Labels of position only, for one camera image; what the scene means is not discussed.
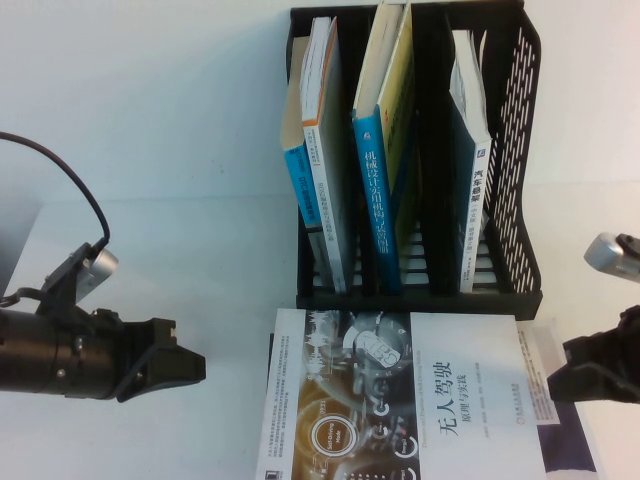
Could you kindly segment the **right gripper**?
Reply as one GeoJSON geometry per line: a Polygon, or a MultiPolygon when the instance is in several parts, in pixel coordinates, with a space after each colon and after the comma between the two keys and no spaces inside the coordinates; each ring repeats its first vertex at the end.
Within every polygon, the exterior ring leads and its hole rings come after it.
{"type": "Polygon", "coordinates": [[[563,348],[566,363],[547,378],[554,401],[639,400],[638,305],[623,311],[615,328],[568,340],[563,348]]]}

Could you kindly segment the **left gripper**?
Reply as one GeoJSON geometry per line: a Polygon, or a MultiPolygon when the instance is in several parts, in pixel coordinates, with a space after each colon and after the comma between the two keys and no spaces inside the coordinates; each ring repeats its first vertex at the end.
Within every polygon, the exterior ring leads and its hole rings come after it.
{"type": "Polygon", "coordinates": [[[124,403],[155,391],[200,383],[206,379],[206,359],[178,346],[175,328],[174,320],[163,318],[125,322],[108,309],[63,323],[58,331],[52,392],[67,398],[124,403]]]}

